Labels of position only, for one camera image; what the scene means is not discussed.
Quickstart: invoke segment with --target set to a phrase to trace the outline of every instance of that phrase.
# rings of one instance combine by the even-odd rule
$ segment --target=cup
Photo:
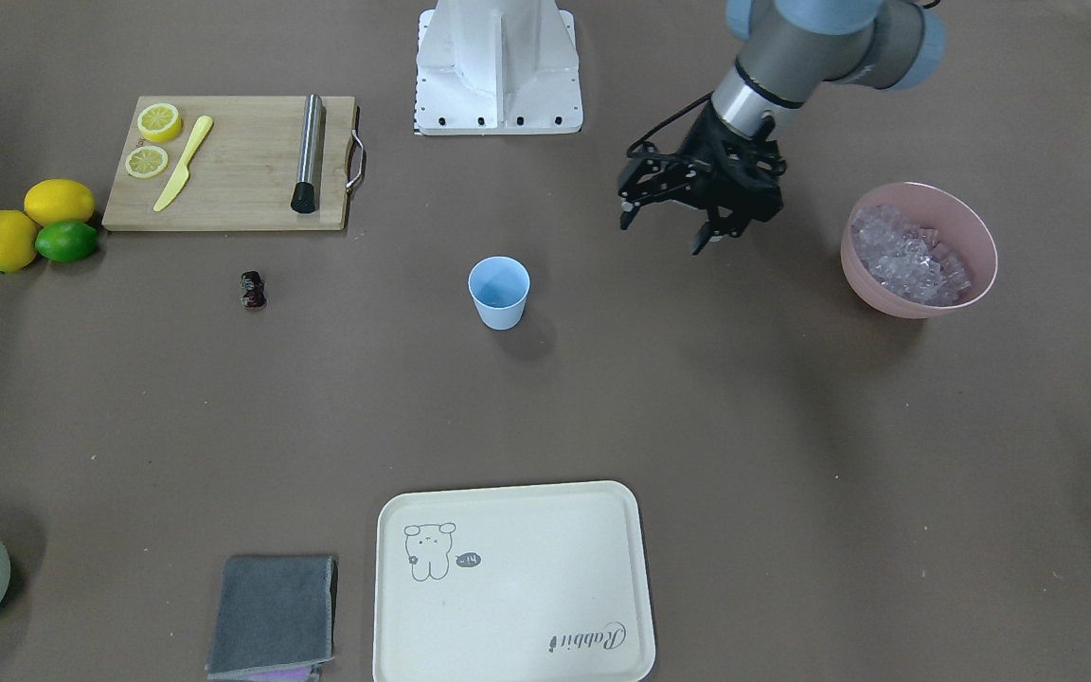
[[[852,242],[853,217],[863,207],[883,204],[898,206],[904,216],[922,227],[936,229],[938,239],[958,251],[971,277],[971,286],[962,292],[962,298],[955,306],[921,306],[898,297],[874,279],[861,259],[858,259],[858,251],[853,249]],[[983,219],[948,191],[919,182],[884,184],[859,199],[849,213],[849,222],[844,225],[840,240],[840,264],[849,286],[876,310],[909,320],[934,319],[979,302],[992,289],[992,284],[995,284],[996,260],[995,241]]]
[[[482,324],[490,328],[512,328],[525,312],[528,270],[507,255],[491,255],[471,270],[469,290]]]

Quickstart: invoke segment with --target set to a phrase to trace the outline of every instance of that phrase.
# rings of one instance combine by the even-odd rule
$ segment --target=lemon slice
[[[183,120],[173,104],[151,104],[137,113],[137,130],[151,142],[169,142],[178,137],[182,129]]]
[[[152,147],[147,144],[125,156],[125,172],[142,180],[163,172],[166,165],[168,165],[168,153],[164,147]]]

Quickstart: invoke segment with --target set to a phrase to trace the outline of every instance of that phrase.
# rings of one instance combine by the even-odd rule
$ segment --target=citrus fruit
[[[152,147],[146,144],[125,156],[125,172],[142,180],[163,172],[166,165],[168,165],[168,153],[164,147]]]
[[[36,258],[36,224],[23,212],[0,212],[0,273],[14,272]]]
[[[36,251],[59,263],[73,263],[94,254],[95,228],[85,222],[63,219],[46,225],[36,236]]]
[[[85,220],[95,213],[95,194],[83,183],[52,178],[27,191],[23,212],[43,226],[62,219]]]
[[[182,129],[183,120],[173,104],[151,104],[137,113],[137,130],[151,142],[170,142]]]

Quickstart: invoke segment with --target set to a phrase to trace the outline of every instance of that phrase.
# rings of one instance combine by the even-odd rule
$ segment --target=towel
[[[231,557],[208,679],[316,681],[331,660],[333,557]]]

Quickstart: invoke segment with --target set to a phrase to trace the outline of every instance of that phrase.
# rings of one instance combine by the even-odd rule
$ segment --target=wooden cutting board
[[[125,156],[145,142],[137,117],[151,104],[179,109],[179,137],[157,144],[170,161],[157,177],[139,180],[125,172]],[[324,97],[326,130],[322,144],[320,210],[289,207],[298,181],[305,97],[140,97],[127,121],[125,146],[117,164],[104,228],[143,232],[200,230],[343,229],[348,215],[348,163],[356,125],[355,97]],[[213,117],[213,129],[188,167],[191,178],[175,202],[155,212],[170,171],[182,154],[191,127],[201,116]]]

